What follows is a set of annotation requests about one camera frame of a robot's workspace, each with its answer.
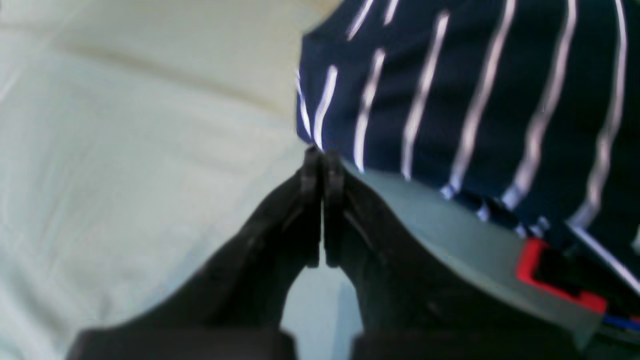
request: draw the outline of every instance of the gray surface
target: gray surface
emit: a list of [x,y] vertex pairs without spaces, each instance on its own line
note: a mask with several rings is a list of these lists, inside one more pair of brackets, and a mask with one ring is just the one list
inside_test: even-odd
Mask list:
[[520,282],[515,272],[524,241],[513,232],[482,222],[438,191],[400,176],[375,171],[362,175],[349,165],[348,169],[376,190],[416,239],[462,278],[572,331],[576,344],[586,345],[600,317]]

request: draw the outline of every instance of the white sheet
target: white sheet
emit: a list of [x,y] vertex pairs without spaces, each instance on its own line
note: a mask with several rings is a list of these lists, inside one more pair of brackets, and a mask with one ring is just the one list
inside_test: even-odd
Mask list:
[[[313,14],[293,0],[4,0],[0,359],[60,359],[78,329],[160,301],[299,167],[292,81]],[[329,269],[292,289],[284,327],[302,359],[346,357],[339,294],[353,300]]]

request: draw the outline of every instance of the navy striped fabric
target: navy striped fabric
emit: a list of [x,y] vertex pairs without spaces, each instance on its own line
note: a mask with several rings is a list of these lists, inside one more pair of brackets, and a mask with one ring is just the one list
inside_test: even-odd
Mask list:
[[298,135],[640,294],[640,6],[345,0],[303,38]]

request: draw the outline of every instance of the red plastic part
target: red plastic part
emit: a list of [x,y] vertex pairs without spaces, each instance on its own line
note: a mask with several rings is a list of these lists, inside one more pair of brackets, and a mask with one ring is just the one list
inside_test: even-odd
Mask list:
[[540,263],[540,256],[543,250],[547,248],[549,248],[549,245],[541,239],[527,239],[520,263],[518,264],[518,279],[598,314],[604,314],[607,311],[607,300],[601,296],[588,291],[582,291],[578,296],[573,296],[562,289],[555,288],[534,278],[533,275]]

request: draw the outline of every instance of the navy blue fabric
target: navy blue fabric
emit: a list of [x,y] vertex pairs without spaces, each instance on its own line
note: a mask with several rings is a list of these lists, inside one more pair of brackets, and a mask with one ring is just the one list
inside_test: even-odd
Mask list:
[[[299,136],[309,143],[319,141],[314,139],[314,117],[327,70],[333,65],[338,73],[322,126],[323,147],[355,160],[362,94],[372,71],[372,57],[377,49],[384,49],[364,140],[364,168],[400,174],[404,127],[434,42],[438,14],[447,10],[446,34],[412,159],[412,181],[442,188],[451,176],[465,116],[483,78],[505,1],[399,0],[393,21],[385,26],[390,0],[372,0],[362,26],[349,39],[350,26],[367,0],[345,0],[303,38],[300,77],[311,134],[303,125],[298,101]],[[628,35],[623,117],[611,150],[602,205],[585,231],[622,262],[637,282],[640,256],[631,243],[640,225],[640,5],[623,0],[623,6]],[[491,221],[519,229],[522,235],[543,230],[544,238],[560,248],[583,244],[566,222],[587,195],[597,137],[612,99],[618,53],[616,0],[577,1],[577,25],[563,90],[545,131],[531,189],[512,211],[499,199],[524,155],[527,128],[552,71],[567,11],[565,0],[516,0],[474,152],[462,189],[454,196],[472,211],[487,208]],[[541,218],[544,224],[536,227]],[[589,247],[580,247],[589,251]]]

